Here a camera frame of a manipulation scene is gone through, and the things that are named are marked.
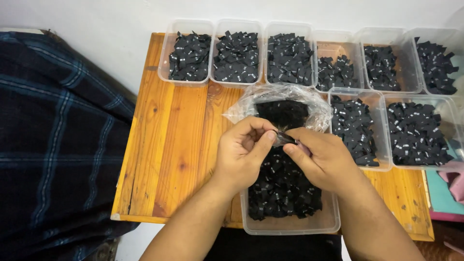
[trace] clear plastic container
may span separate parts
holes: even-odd
[[[290,22],[271,22],[267,25],[265,33],[264,33],[264,79],[266,83],[270,83],[267,79],[267,66],[268,66],[268,61],[267,61],[267,50],[268,50],[268,45],[267,41],[269,37],[274,36],[276,34],[280,33],[295,33],[296,36],[304,36],[304,39],[309,42],[309,46],[311,50],[316,53],[316,42],[313,39],[313,34],[312,34],[312,27],[310,24],[304,24],[304,23],[290,23]],[[313,54],[311,56],[309,62],[311,63],[311,68],[313,70],[313,73],[311,74],[311,85],[310,86],[315,86],[317,84],[317,56]]]
[[[401,86],[401,93],[419,93],[422,83],[418,74],[416,54],[414,53],[414,39],[405,34],[402,28],[365,27],[354,35],[354,39],[360,43],[364,82],[369,88],[374,88],[369,83],[367,75],[364,47],[391,46],[396,59],[396,78]],[[399,91],[381,91],[382,93],[398,93]]]
[[[213,23],[207,20],[185,20],[177,19],[168,25],[166,34],[164,35],[163,47],[161,49],[160,63],[158,65],[158,77],[166,82],[173,83],[175,86],[186,87],[204,87],[208,85],[209,74],[202,81],[176,81],[169,79],[169,55],[174,51],[177,32],[184,35],[191,34],[195,31],[197,34],[213,35]]]
[[[434,114],[440,114],[441,124],[438,127],[442,133],[445,135],[445,139],[448,141],[448,145],[450,147],[449,154],[454,156],[454,154],[459,155],[458,150],[462,147],[462,137],[464,136],[462,128],[460,127],[460,120],[459,114],[456,109],[456,106],[453,100],[446,95],[421,95],[421,94],[402,94],[402,93],[395,93],[395,94],[385,94],[385,105],[388,106],[392,103],[397,102],[415,102],[417,104],[430,104],[435,107]],[[450,139],[455,139],[456,142],[450,143]],[[464,162],[464,160],[460,157],[453,159],[453,161]],[[447,171],[454,171],[458,170],[453,167],[446,167],[445,165],[442,166],[408,166],[408,165],[393,165],[400,169],[407,169],[407,170],[447,170]]]
[[[328,102],[332,95],[339,96],[342,101],[362,100],[363,103],[369,105],[369,114],[374,120],[372,130],[374,131],[374,141],[377,146],[377,160],[379,162],[378,167],[359,166],[362,170],[372,171],[389,171],[392,166],[392,150],[390,146],[390,135],[388,133],[388,120],[387,120],[387,108],[385,106],[385,99],[379,91],[370,89],[354,89],[354,88],[332,88],[329,90]],[[332,122],[329,126],[330,133],[332,133]]]
[[[414,28],[409,30],[407,34],[412,39],[415,37],[420,37],[418,43],[430,41],[433,44],[443,45],[443,47],[446,47],[446,52],[444,55],[453,52],[455,56],[451,58],[451,62],[454,66],[459,66],[459,71],[449,74],[448,76],[455,80],[464,76],[464,33],[462,31],[444,28]],[[436,95],[429,92],[425,83],[424,73],[419,62],[419,55],[417,53],[417,45],[415,41],[414,53],[416,55],[416,63],[419,68],[419,76],[423,92]],[[464,80],[455,81],[454,86],[458,88],[458,91],[453,96],[464,95]]]
[[[334,233],[340,229],[340,212],[337,196],[322,191],[322,210],[313,216],[299,219],[296,215],[282,218],[266,217],[253,220],[248,215],[248,188],[240,192],[243,229],[250,235],[310,235]]]
[[[258,50],[259,50],[259,65],[258,65],[258,79],[254,83],[230,83],[230,82],[221,82],[214,79],[214,67],[213,67],[213,57],[217,56],[219,51],[216,48],[216,44],[219,43],[219,37],[224,36],[226,31],[230,31],[231,34],[235,32],[247,32],[247,33],[258,33]],[[263,55],[264,55],[264,33],[263,27],[258,21],[251,20],[233,20],[233,19],[223,19],[220,20],[215,29],[214,35],[211,39],[211,50],[209,52],[209,78],[224,87],[227,88],[246,88],[249,85],[253,85],[259,82],[263,76]]]
[[[364,89],[363,59],[361,59],[359,43],[354,41],[351,32],[315,30],[313,35],[317,44],[317,58],[332,57],[334,61],[337,61],[338,56],[346,55],[354,67],[353,78],[358,80],[352,88]]]

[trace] wooden table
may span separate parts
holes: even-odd
[[[219,137],[232,125],[221,114],[242,94],[212,81],[188,88],[160,80],[163,39],[151,36],[112,220],[166,223],[211,177]],[[434,240],[421,171],[365,174],[411,238]],[[224,226],[242,228],[239,195]]]

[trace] plaid fabric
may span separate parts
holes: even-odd
[[[134,104],[47,35],[0,33],[0,259],[82,260],[109,219]]]

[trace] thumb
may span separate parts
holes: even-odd
[[[298,146],[294,144],[285,144],[284,151],[298,165],[298,167],[301,168],[309,181],[313,180],[315,175],[324,173],[324,171]]]
[[[248,153],[247,157],[252,159],[252,161],[259,162],[261,164],[266,158],[267,154],[271,150],[272,144],[276,139],[276,132],[273,130],[268,130],[265,132],[258,142],[255,143],[253,149]]]

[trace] plastic wrap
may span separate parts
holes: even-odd
[[[293,100],[308,106],[309,116],[306,128],[324,132],[332,119],[332,107],[321,97],[314,87],[289,83],[256,84],[248,86],[238,101],[232,105],[223,116],[236,124],[247,116],[259,117],[256,104]],[[277,126],[280,131],[286,131],[285,126]]]

